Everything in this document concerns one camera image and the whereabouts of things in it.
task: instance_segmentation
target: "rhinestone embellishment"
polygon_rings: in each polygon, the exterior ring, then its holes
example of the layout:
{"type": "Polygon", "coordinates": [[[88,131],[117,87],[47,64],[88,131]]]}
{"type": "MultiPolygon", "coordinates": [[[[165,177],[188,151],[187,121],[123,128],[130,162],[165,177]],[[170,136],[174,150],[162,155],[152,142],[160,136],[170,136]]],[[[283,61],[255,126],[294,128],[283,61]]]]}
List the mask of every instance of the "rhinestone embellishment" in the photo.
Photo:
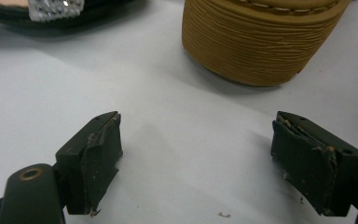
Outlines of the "rhinestone embellishment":
{"type": "Polygon", "coordinates": [[[54,21],[80,15],[85,0],[28,0],[31,21],[54,21]]]}

